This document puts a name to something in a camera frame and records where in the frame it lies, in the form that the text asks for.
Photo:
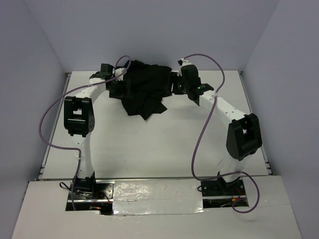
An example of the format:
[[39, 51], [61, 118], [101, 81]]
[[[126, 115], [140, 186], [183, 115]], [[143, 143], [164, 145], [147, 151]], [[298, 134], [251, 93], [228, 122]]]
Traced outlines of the black long sleeve shirt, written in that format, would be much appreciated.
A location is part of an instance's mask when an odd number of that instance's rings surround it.
[[129, 116], [140, 115], [148, 120], [153, 114], [162, 114], [167, 110], [162, 99], [171, 96], [172, 68], [163, 65], [145, 64], [133, 60], [124, 75], [125, 80], [130, 80], [129, 98], [121, 100]]

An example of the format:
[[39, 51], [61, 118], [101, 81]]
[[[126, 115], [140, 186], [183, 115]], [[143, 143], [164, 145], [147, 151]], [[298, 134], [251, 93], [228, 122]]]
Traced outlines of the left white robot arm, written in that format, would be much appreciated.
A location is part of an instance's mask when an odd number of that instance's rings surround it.
[[126, 71], [123, 67], [102, 64], [100, 71], [90, 76], [88, 85], [64, 99], [64, 128], [74, 147], [80, 150], [79, 165], [70, 189], [73, 194], [93, 198], [98, 192], [90, 152], [91, 133], [95, 128], [93, 104], [102, 93], [111, 89], [113, 83], [123, 83]]

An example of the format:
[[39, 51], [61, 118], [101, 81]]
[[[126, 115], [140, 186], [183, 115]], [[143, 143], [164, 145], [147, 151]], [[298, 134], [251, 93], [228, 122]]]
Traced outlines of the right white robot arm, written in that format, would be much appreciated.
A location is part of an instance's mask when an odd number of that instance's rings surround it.
[[[198, 69], [189, 61], [183, 61], [178, 72], [170, 75], [171, 92], [187, 95], [197, 106], [209, 111], [208, 118], [200, 132], [191, 159], [191, 174], [198, 181], [217, 181], [220, 194], [227, 195], [234, 189], [234, 183], [245, 174], [248, 159], [262, 146], [258, 117], [236, 109], [218, 94], [218, 90], [208, 83], [202, 83]], [[204, 132], [213, 116], [226, 127], [225, 156], [216, 176], [197, 176], [195, 158]]]

